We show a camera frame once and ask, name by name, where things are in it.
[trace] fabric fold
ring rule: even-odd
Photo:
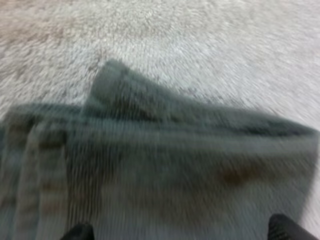
[[[219,238],[233,224],[231,239],[248,215],[264,238],[274,212],[299,219],[318,156],[312,128],[178,96],[115,60],[83,107],[16,105],[4,128],[1,178],[15,176],[0,191],[2,212],[6,189],[14,200],[0,215],[15,223],[8,239],[57,239],[79,221],[97,239]]]

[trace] folded fabric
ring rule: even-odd
[[[96,239],[262,239],[272,213],[299,220],[318,154],[311,128],[177,96],[114,60],[83,107],[13,106],[4,127],[1,239],[80,221]]]

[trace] gray towel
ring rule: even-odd
[[[111,60],[84,105],[13,106],[4,121],[1,239],[265,239],[298,221],[318,133],[192,101]]]

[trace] black object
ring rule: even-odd
[[[79,223],[60,240],[95,240],[94,229]],[[274,214],[269,220],[267,240],[318,240],[284,214]]]
[[[88,223],[78,223],[60,240],[95,240],[94,229]]]
[[[269,220],[268,240],[318,240],[284,214],[274,214]]]

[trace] gray cloth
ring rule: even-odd
[[[300,219],[318,155],[309,127],[192,101],[114,60],[83,107],[13,106],[4,128],[1,239],[78,221],[97,239],[264,239],[271,214]]]

